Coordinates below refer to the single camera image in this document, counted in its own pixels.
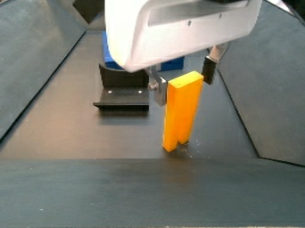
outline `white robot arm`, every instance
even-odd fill
[[[109,53],[129,72],[246,36],[260,0],[105,0]]]

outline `metal screw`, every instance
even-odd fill
[[[148,90],[157,90],[157,82],[156,82],[156,81],[149,82],[149,83],[147,84],[147,89],[148,89]]]

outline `orange block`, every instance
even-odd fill
[[[167,152],[176,149],[177,142],[186,143],[202,92],[203,76],[192,71],[168,81],[164,118],[163,147]]]

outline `blue object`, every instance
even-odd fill
[[[103,36],[103,59],[104,59],[104,65],[109,69],[123,69],[117,65],[117,63],[115,62],[115,60],[111,57],[105,31],[103,31],[101,36]]]
[[[107,68],[123,69],[111,57],[105,31],[103,31],[103,59],[104,59],[104,65]],[[177,59],[175,59],[172,61],[165,61],[165,62],[160,63],[159,71],[183,69],[183,62],[184,62],[184,56],[179,57]]]

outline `yellow block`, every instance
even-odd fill
[[[186,143],[191,136],[195,111],[200,98],[203,76],[192,71],[168,81],[163,147],[167,152]]]

